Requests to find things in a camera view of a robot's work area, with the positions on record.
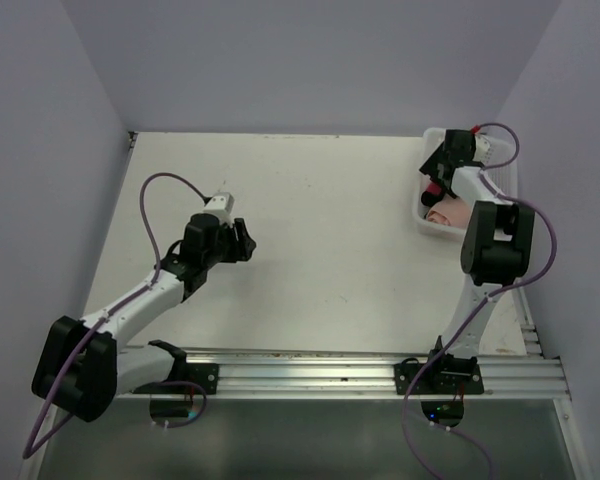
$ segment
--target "lavender wall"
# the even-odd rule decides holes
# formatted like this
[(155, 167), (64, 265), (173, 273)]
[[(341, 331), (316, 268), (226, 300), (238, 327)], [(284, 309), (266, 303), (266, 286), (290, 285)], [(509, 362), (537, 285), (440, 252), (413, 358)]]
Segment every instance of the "lavender wall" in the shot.
[(545, 349), (564, 360), (600, 478), (600, 1), (562, 2), (499, 119), (520, 134), (524, 196), (559, 235), (555, 268), (529, 300)]
[(420, 134), (492, 120), (559, 0), (63, 0), (136, 130)]
[(63, 6), (0, 1), (0, 479), (15, 478), (48, 327), (81, 314), (128, 147)]

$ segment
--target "white table surface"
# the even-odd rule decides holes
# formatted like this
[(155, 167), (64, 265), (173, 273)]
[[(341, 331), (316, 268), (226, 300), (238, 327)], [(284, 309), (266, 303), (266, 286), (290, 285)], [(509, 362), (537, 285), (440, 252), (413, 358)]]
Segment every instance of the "white table surface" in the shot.
[[(151, 270), (138, 209), (142, 182), (169, 171), (205, 194), (230, 191), (258, 247), (248, 263), (218, 265), (188, 301), (133, 344), (182, 347), (428, 351), (462, 288), (457, 243), (420, 235), (410, 217), (422, 141), (405, 137), (141, 133), (87, 311)], [(201, 201), (154, 181), (147, 212), (161, 253), (182, 238)], [(510, 294), (496, 307), (483, 354), (525, 354)]]

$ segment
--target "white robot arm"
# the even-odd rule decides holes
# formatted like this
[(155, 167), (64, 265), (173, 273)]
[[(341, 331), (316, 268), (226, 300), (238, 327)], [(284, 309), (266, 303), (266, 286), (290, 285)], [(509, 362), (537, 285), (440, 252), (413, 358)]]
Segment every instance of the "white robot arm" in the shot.
[[(440, 187), (440, 196), (461, 198), (471, 210), (460, 263), (466, 274), (453, 319), (438, 337), (432, 358), (448, 347), (414, 388), (415, 394), (450, 394), (459, 388), (482, 394), (478, 348), (500, 296), (497, 292), (522, 277), (529, 266), (535, 212), (502, 194), (475, 161), (476, 135), (469, 130), (447, 130), (444, 142), (420, 172)], [(456, 332), (485, 297), (488, 303), (450, 344)], [(404, 361), (394, 366), (396, 389), (404, 394), (420, 366)]]
[(62, 317), (49, 331), (32, 382), (46, 398), (70, 352), (94, 326), (102, 325), (61, 380), (53, 403), (84, 421), (98, 418), (116, 395), (143, 385), (189, 380), (186, 354), (159, 340), (124, 350), (129, 341), (165, 311), (189, 298), (218, 263), (246, 262), (256, 243), (243, 219), (231, 218), (233, 197), (219, 193), (191, 217), (184, 237), (161, 260), (159, 270), (107, 307), (81, 320)]

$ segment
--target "white bin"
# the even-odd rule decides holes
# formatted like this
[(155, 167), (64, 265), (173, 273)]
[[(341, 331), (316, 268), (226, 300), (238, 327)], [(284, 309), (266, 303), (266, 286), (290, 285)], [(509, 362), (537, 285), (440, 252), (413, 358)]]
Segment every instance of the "white bin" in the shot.
[[(429, 128), (424, 132), (424, 147), (422, 150), (422, 165), (431, 154), (444, 141), (444, 128)], [(489, 135), (484, 135), (484, 138), (489, 142), (489, 149), (485, 153), (476, 153), (476, 160), (485, 165), (506, 162), (515, 152), (515, 147), (511, 143), (504, 140), (494, 138)], [(507, 195), (516, 197), (518, 195), (518, 166), (517, 162), (513, 162), (503, 168), (489, 170), (489, 177), (500, 189)], [(430, 183), (429, 177), (422, 175), (420, 172), (416, 175), (417, 185), (413, 189), (413, 202), (411, 212), (413, 219), (416, 222), (418, 232), (423, 235), (435, 235), (438, 237), (448, 238), (454, 241), (462, 241), (464, 239), (465, 229), (447, 227), (437, 223), (428, 222), (425, 219), (428, 207), (420, 202), (420, 195), (425, 191)]]

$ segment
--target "purple cable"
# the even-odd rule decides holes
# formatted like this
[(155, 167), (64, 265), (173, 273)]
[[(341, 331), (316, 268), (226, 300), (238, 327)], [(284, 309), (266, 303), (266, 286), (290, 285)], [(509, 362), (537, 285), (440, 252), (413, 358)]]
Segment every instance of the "purple cable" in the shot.
[[(426, 418), (423, 418), (421, 414), (418, 414), (415, 412), (409, 413), (409, 416), (412, 417), (416, 421), (431, 423), (431, 422), (428, 422)], [(437, 428), (438, 430), (441, 430), (445, 433), (450, 433), (451, 435), (455, 435), (456, 437), (460, 437), (463, 440), (471, 443), (474, 447), (476, 447), (478, 450), (480, 450), (480, 453), (482, 453), (485, 456), (485, 458), (487, 459), (487, 462), (489, 463), (489, 470), (493, 470), (494, 466), (493, 466), (491, 456), (489, 455), (487, 448), (482, 443), (478, 442), (476, 439), (470, 437), (466, 433), (459, 431), (458, 429), (452, 428), (447, 432), (447, 427), (445, 427), (443, 425), (434, 423), (433, 426), (435, 428)]]
[[(189, 188), (191, 188), (194, 192), (196, 192), (196, 194), (198, 194), (198, 196), (200, 198), (202, 198), (202, 200), (205, 203), (207, 201), (207, 197), (205, 197), (202, 194), (202, 192), (200, 192), (200, 190), (198, 190), (195, 187), (195, 185), (193, 185), (188, 180), (186, 180), (186, 179), (182, 178), (181, 176), (176, 175), (174, 173), (168, 173), (168, 172), (154, 173), (153, 175), (151, 175), (149, 178), (147, 178), (144, 181), (144, 183), (142, 184), (142, 187), (140, 188), (140, 215), (142, 217), (142, 223), (144, 224), (144, 228), (147, 231), (147, 235), (149, 236), (149, 240), (151, 241), (151, 247), (153, 248), (153, 253), (155, 255), (156, 263), (155, 263), (155, 267), (154, 267), (153, 277), (151, 278), (149, 285), (142, 286), (135, 292), (124, 297), (122, 300), (120, 300), (118, 303), (116, 303), (113, 307), (111, 307), (108, 312), (109, 316), (115, 314), (121, 308), (123, 308), (125, 305), (127, 305), (129, 302), (135, 300), (140, 295), (142, 295), (147, 290), (149, 290), (151, 288), (151, 286), (154, 285), (158, 281), (158, 278), (160, 276), (160, 250), (158, 249), (158, 243), (156, 242), (156, 238), (153, 234), (153, 231), (151, 230), (151, 226), (149, 225), (149, 220), (147, 218), (147, 212), (146, 212), (145, 204), (144, 204), (144, 195), (147, 190), (147, 186), (153, 180), (155, 180), (156, 178), (159, 178), (159, 177), (169, 177), (169, 178), (174, 178), (176, 180), (180, 180), (182, 183), (184, 183)], [(80, 354), (80, 352), (82, 352), (82, 350), (84, 350), (84, 348), (87, 346), (89, 341), (93, 338), (93, 336), (100, 329), (100, 327), (102, 327), (107, 322), (107, 320), (108, 320), (108, 317), (101, 317), (100, 319), (98, 319), (98, 321), (95, 323), (95, 325), (87, 331), (85, 336), (82, 337), (82, 339), (78, 342), (78, 344), (75, 346), (75, 348), (73, 350), (71, 350), (71, 353), (69, 354), (69, 356), (67, 357), (65, 362), (62, 364), (62, 367), (58, 371), (58, 374), (56, 375), (56, 378), (54, 379), (53, 384), (51, 385), (51, 388), (49, 389), (49, 393), (47, 394), (47, 397), (45, 398), (44, 403), (42, 404), (40, 413), (38, 414), (38, 417), (36, 418), (36, 420), (33, 424), (33, 428), (31, 429), (29, 438), (27, 439), (27, 443), (24, 447), (24, 452), (22, 453), (22, 458), (24, 458), (25, 460), (28, 458), (31, 458), (32, 455), (34, 455), (38, 450), (40, 450), (40, 448), (45, 443), (47, 443), (51, 439), (51, 437), (53, 437), (56, 433), (58, 433), (58, 431), (62, 427), (64, 427), (69, 422), (69, 420), (71, 420), (73, 418), (72, 414), (68, 414), (66, 417), (64, 417), (62, 420), (60, 420), (56, 425), (54, 425), (51, 428), (51, 430), (49, 430), (49, 432), (47, 432), (37, 443), (34, 443), (36, 441), (36, 438), (38, 437), (38, 434), (40, 433), (40, 429), (42, 428), (42, 423), (44, 422), (44, 419), (46, 418), (47, 414), (49, 413), (49, 409), (51, 408), (51, 405), (53, 404), (53, 400), (54, 400), (56, 394), (58, 393), (58, 390), (60, 389), (60, 384), (62, 383), (62, 380), (64, 379), (65, 375), (67, 374), (67, 371), (73, 364), (76, 357)], [(203, 401), (203, 409), (204, 409), (204, 407), (206, 406), (206, 393), (204, 393), (204, 391), (203, 391), (203, 398), (204, 398), (204, 401)]]
[[(517, 158), (519, 150), (520, 150), (520, 142), (518, 141), (518, 137), (515, 134), (515, 132), (513, 132), (513, 130), (511, 130), (506, 125), (503, 125), (500, 123), (485, 123), (485, 124), (481, 125), (480, 128), (482, 128), (483, 126), (490, 126), (490, 125), (499, 126), (499, 127), (506, 129), (507, 131), (509, 131), (512, 134), (514, 141), (516, 142), (516, 151), (515, 151), (512, 159), (508, 160), (507, 162), (492, 166), (491, 168), (494, 168), (494, 167), (497, 168), (497, 167), (509, 165), (513, 160), (515, 160)], [(407, 420), (406, 415), (407, 415), (409, 396), (413, 393), (413, 389), (415, 388), (416, 383), (418, 382), (418, 380), (420, 380), (420, 378), (422, 377), (424, 372), (426, 372), (427, 369), (431, 367), (431, 365), (433, 365), (435, 362), (437, 362), (447, 352), (447, 350), (451, 347), (451, 345), (453, 345), (453, 343), (460, 337), (460, 335), (462, 335), (462, 332), (467, 328), (467, 326), (469, 326), (469, 324), (473, 321), (473, 319), (476, 317), (476, 315), (478, 315), (480, 310), (482, 310), (484, 308), (484, 306), (487, 304), (487, 302), (489, 302), (490, 299), (492, 299), (493, 297), (496, 297), (502, 293), (508, 292), (509, 290), (514, 290), (516, 288), (525, 287), (527, 285), (530, 285), (530, 284), (540, 280), (542, 277), (544, 277), (547, 274), (547, 272), (553, 266), (553, 263), (555, 262), (556, 254), (558, 251), (558, 238), (557, 238), (555, 229), (553, 228), (553, 225), (551, 224), (549, 217), (542, 210), (540, 210), (539, 208), (537, 208), (536, 206), (534, 206), (533, 204), (531, 204), (529, 202), (526, 202), (524, 200), (520, 200), (517, 198), (509, 197), (508, 195), (498, 192), (488, 182), (488, 180), (485, 178), (485, 176), (482, 174), (482, 172), (480, 175), (480, 181), (497, 198), (501, 198), (503, 200), (507, 200), (512, 203), (519, 203), (521, 205), (525, 205), (526, 207), (529, 207), (533, 211), (535, 211), (535, 213), (537, 213), (538, 216), (540, 218), (542, 218), (542, 221), (544, 222), (544, 224), (547, 227), (547, 230), (549, 232), (549, 237), (551, 239), (551, 252), (549, 253), (549, 258), (547, 259), (547, 263), (538, 273), (536, 273), (535, 275), (533, 275), (532, 277), (530, 277), (526, 280), (522, 280), (518, 283), (514, 283), (512, 285), (507, 285), (505, 287), (494, 290), (489, 295), (485, 296), (480, 301), (480, 303), (478, 303), (478, 305), (476, 305), (476, 307), (467, 316), (467, 319), (462, 323), (462, 325), (460, 325), (460, 328), (458, 328), (456, 333), (454, 333), (454, 335), (451, 337), (449, 342), (446, 345), (444, 345), (442, 347), (442, 349), (440, 349), (440, 351), (438, 353), (436, 353), (429, 361), (427, 361), (427, 363), (425, 363), (422, 366), (422, 368), (420, 368), (420, 370), (418, 370), (418, 372), (415, 374), (415, 376), (409, 383), (409, 387), (407, 387), (407, 391), (404, 395), (403, 404), (402, 404), (402, 422), (401, 422), (402, 423), (402, 433), (404, 434), (404, 438), (405, 438), (407, 444), (409, 445), (409, 449), (411, 450), (413, 455), (416, 457), (416, 459), (418, 460), (420, 465), (422, 465), (425, 468), (425, 470), (427, 470), (433, 477), (437, 478), (438, 480), (444, 480), (444, 477), (442, 476), (442, 474), (440, 474), (438, 471), (436, 471), (433, 467), (431, 467), (427, 463), (427, 460), (420, 453), (418, 453), (418, 451), (416, 450), (416, 448), (413, 444), (413, 440), (411, 439), (411, 436), (409, 435), (409, 430), (407, 428), (407, 423), (406, 423), (406, 420)], [(476, 440), (472, 439), (467, 434), (462, 433), (462, 432), (457, 432), (457, 433), (462, 438), (464, 438), (465, 440), (471, 442), (473, 445), (478, 447), (478, 449), (484, 454), (484, 456), (487, 459), (487, 463), (489, 464), (488, 478), (489, 478), (489, 480), (492, 480), (494, 478), (494, 473), (493, 473), (494, 472), (494, 464), (493, 464), (493, 459), (491, 458), (491, 455), (487, 452), (487, 450), (484, 447), (482, 447)]]
[(513, 138), (513, 142), (515, 143), (516, 149), (515, 149), (513, 155), (511, 156), (511, 158), (509, 160), (507, 160), (506, 162), (496, 163), (495, 165), (486, 165), (483, 168), (483, 170), (492, 170), (494, 168), (506, 167), (507, 165), (510, 165), (513, 162), (515, 162), (516, 158), (518, 158), (518, 154), (520, 153), (520, 139), (518, 138), (518, 135), (516, 134), (516, 132), (514, 132), (513, 129), (511, 127), (509, 127), (508, 125), (505, 125), (504, 123), (499, 123), (499, 122), (489, 122), (489, 123), (483, 123), (482, 125), (478, 125), (478, 132), (480, 130), (482, 130), (484, 127), (500, 127), (502, 129), (506, 130), (507, 132), (509, 132), (509, 135), (511, 135), (511, 138)]

